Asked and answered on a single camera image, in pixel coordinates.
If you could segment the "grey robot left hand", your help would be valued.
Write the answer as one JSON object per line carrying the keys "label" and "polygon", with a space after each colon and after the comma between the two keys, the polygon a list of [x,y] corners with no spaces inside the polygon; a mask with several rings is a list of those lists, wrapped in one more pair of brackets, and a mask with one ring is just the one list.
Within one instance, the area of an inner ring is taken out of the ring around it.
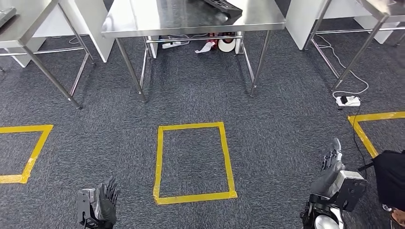
{"label": "grey robot left hand", "polygon": [[112,229],[117,222],[116,203],[119,189],[114,176],[96,187],[96,211],[98,229]]}

